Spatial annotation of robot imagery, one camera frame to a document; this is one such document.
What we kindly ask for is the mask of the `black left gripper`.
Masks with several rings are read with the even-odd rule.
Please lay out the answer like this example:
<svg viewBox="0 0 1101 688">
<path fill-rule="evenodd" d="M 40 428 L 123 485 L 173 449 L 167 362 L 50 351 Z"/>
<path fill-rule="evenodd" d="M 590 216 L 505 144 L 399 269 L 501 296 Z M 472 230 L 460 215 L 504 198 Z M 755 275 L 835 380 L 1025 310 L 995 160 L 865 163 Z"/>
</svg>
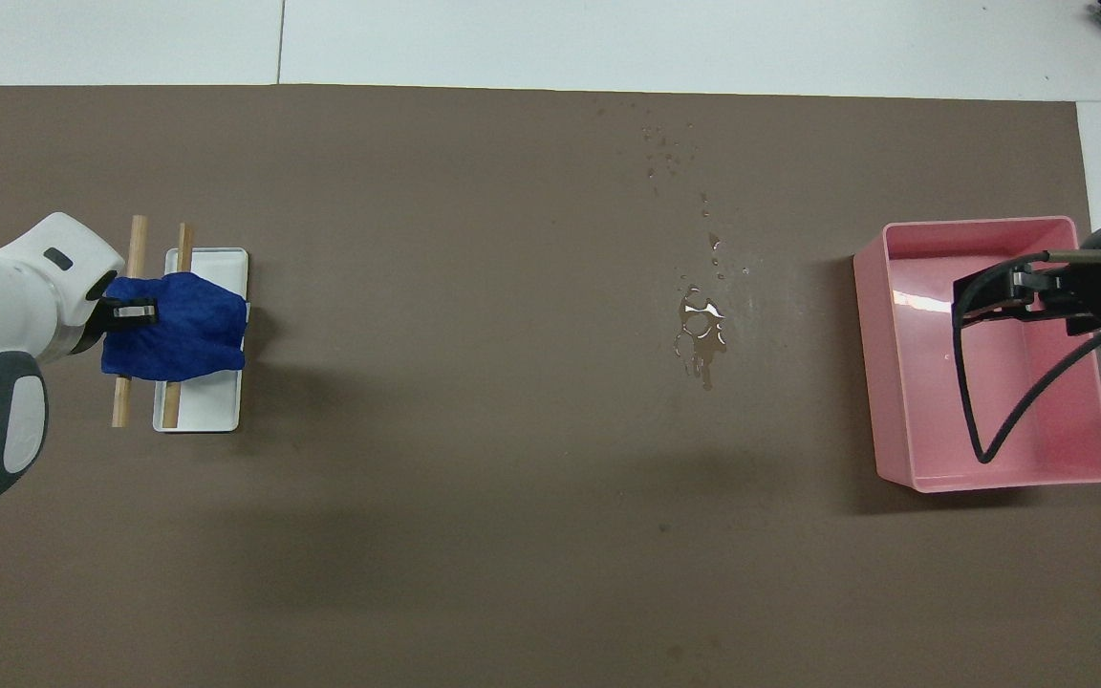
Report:
<svg viewBox="0 0 1101 688">
<path fill-rule="evenodd" d="M 95 307 L 87 323 L 84 323 L 74 345 L 67 349 L 69 354 L 87 352 L 97 345 L 115 323 L 157 323 L 159 302 L 154 299 L 118 301 L 108 296 L 108 288 L 115 279 L 101 279 L 92 288 L 97 296 Z"/>
</svg>

